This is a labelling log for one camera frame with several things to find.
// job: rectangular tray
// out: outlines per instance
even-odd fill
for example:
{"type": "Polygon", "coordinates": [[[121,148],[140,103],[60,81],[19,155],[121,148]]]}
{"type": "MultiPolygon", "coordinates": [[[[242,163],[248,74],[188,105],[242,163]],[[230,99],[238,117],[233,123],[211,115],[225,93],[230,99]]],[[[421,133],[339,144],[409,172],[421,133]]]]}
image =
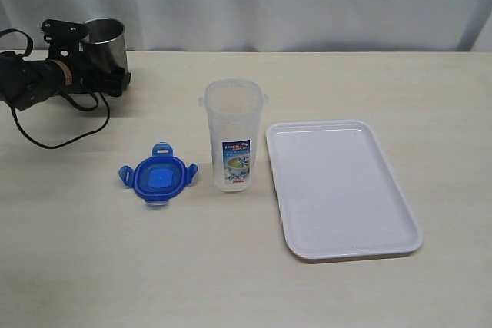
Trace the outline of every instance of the rectangular tray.
{"type": "Polygon", "coordinates": [[[411,253],[423,234],[373,131],[361,121],[267,131],[285,241],[309,260],[411,253]]]}

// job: metal cup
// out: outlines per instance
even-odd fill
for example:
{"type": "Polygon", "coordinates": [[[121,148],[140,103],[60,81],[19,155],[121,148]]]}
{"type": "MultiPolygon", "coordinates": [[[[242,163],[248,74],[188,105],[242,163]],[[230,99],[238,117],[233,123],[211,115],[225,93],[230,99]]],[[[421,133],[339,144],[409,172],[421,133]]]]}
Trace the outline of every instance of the metal cup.
{"type": "Polygon", "coordinates": [[[96,18],[85,22],[88,37],[82,42],[84,52],[106,73],[120,67],[128,72],[125,25],[113,18],[96,18]]]}

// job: printed label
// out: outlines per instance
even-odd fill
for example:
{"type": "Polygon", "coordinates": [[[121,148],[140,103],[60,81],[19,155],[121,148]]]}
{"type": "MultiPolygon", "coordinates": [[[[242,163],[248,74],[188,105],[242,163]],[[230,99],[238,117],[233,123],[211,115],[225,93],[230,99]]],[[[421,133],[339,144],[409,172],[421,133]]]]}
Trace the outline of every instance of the printed label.
{"type": "Polygon", "coordinates": [[[250,141],[223,142],[226,184],[239,184],[249,178],[250,141]]]}

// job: white backdrop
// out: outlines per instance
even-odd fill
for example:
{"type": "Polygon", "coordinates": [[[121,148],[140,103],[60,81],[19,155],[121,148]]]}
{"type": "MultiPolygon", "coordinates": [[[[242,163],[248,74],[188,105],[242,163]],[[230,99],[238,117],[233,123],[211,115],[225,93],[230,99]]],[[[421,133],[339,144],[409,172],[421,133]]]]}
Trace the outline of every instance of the white backdrop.
{"type": "Polygon", "coordinates": [[[491,8],[492,0],[0,0],[0,28],[28,31],[38,47],[45,18],[109,16],[138,50],[492,50],[491,8]]]}

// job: plastic container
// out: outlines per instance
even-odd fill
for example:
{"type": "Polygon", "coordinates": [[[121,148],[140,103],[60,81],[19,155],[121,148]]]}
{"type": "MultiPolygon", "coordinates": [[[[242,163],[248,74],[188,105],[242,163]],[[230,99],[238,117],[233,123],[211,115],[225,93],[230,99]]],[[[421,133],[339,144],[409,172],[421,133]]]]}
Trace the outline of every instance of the plastic container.
{"type": "Polygon", "coordinates": [[[207,109],[214,183],[223,191],[242,191],[251,185],[266,100],[257,84],[241,78],[212,82],[200,99],[207,109]]]}

